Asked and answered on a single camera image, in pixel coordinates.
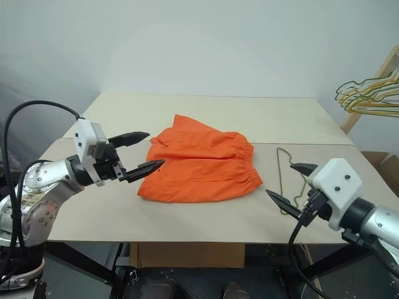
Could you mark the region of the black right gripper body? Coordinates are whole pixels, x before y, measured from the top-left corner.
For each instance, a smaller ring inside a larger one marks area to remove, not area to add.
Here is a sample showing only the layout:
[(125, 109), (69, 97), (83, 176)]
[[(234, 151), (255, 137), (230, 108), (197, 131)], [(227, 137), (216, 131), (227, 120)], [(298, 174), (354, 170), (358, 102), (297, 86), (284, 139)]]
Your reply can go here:
[(309, 198), (299, 218), (302, 225), (309, 225), (317, 216), (329, 221), (332, 215), (332, 208), (328, 205), (329, 198), (316, 188), (312, 188), (307, 194)]

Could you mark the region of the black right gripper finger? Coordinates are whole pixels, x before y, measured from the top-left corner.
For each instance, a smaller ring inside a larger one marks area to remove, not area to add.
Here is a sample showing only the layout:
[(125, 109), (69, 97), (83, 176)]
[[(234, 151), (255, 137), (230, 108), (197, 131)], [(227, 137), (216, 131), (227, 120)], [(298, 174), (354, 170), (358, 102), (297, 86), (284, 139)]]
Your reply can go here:
[(300, 215), (302, 214), (301, 210), (298, 209), (296, 206), (292, 205), (288, 199), (268, 189), (266, 189), (266, 193), (280, 208), (280, 210), (282, 210), (283, 212), (292, 216), (295, 219), (299, 219)]
[(299, 172), (303, 177), (305, 177), (305, 180), (307, 181), (308, 184), (312, 184), (312, 179), (313, 179), (313, 173), (317, 169), (316, 164), (311, 164), (311, 163), (293, 163), (290, 165), (290, 167), (297, 172)]

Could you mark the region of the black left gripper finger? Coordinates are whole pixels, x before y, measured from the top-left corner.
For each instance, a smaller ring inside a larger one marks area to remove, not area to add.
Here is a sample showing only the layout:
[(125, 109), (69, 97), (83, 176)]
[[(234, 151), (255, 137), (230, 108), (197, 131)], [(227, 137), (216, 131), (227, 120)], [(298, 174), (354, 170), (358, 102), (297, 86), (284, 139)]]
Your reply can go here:
[(164, 159), (151, 160), (146, 163), (140, 164), (136, 169), (131, 171), (125, 171), (120, 178), (120, 181), (126, 181), (132, 183), (139, 179), (149, 176), (151, 173), (158, 170), (165, 163)]
[(109, 138), (108, 142), (113, 144), (114, 148), (131, 146), (143, 141), (145, 138), (149, 137), (149, 135), (150, 134), (146, 132), (134, 131)]

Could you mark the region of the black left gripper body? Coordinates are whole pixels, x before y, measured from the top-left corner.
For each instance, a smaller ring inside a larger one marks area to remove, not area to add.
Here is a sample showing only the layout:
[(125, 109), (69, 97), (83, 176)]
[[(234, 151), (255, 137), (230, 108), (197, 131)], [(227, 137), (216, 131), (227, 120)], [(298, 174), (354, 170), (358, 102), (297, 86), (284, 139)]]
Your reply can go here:
[(100, 179), (119, 181), (126, 180), (126, 170), (120, 161), (116, 148), (113, 145), (105, 145), (105, 149), (99, 158), (95, 158), (94, 168)]

